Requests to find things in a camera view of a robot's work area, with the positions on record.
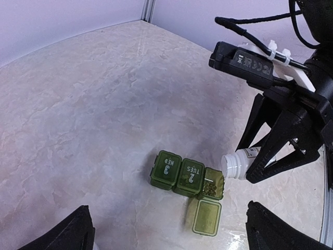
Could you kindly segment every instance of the white object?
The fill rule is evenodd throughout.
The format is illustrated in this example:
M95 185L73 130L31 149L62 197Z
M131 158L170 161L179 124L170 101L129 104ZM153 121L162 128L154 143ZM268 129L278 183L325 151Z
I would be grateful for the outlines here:
M99 247L97 246L97 244L95 242L94 242L93 250L99 250Z
M246 172L258 156L259 151L260 147L252 147L239 149L233 154L224 155L221 160L223 176L225 178L245 180ZM275 161L276 156L268 162L267 166Z
M268 56L265 53L262 52L261 49L259 49L257 46L252 44L241 44L239 47L245 48L249 51L253 51L259 55L265 56L268 59L272 60L273 57L275 57L276 54L283 55L287 58L285 62L281 62L279 60L273 59L272 62L274 64L274 70L276 74L284 80L290 81L292 79L295 79L296 83L300 85L301 87L304 87L312 92L316 91L316 88L313 86L312 82L308 78L308 76L305 74L305 72L301 69L292 67L289 65L291 58L291 52L288 49L284 49L283 52L277 51L277 45L276 43L271 40L269 44L269 49L272 51L272 53Z

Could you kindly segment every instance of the open pill box lid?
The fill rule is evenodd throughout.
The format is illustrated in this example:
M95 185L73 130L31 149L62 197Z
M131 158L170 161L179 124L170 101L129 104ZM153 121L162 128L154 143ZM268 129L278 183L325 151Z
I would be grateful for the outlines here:
M206 236L216 236L219 228L221 204L201 199L198 203L193 223L193 232Z

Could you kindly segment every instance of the table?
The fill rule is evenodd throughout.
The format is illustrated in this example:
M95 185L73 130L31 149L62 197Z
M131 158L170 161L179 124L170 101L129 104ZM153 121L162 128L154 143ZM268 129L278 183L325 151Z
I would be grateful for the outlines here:
M319 239L322 158L251 184L228 180L216 237L192 233L195 200L149 184L164 149L219 168L256 90L211 52L143 21L82 34L0 69L0 249L89 205L109 249L248 249L249 201Z

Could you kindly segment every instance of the robotic hand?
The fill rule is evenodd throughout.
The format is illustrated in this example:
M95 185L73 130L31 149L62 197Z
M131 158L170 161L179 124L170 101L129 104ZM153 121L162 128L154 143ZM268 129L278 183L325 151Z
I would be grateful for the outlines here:
M215 22L239 35L253 45L236 47L218 42L209 65L247 81L258 94L238 148L260 146L261 150L247 171L246 178L257 183L283 171L311 163L319 158L324 144L328 162L333 160L333 1L289 0L290 14L252 20L216 17ZM296 15L303 14L318 45L308 43L299 33ZM301 42L316 49L304 64L290 57L290 52L276 51L271 42L266 47L237 24L276 20L291 17ZM275 69L278 77L273 76ZM260 127L267 123L270 132L251 145ZM290 142L294 152L265 167L282 147Z

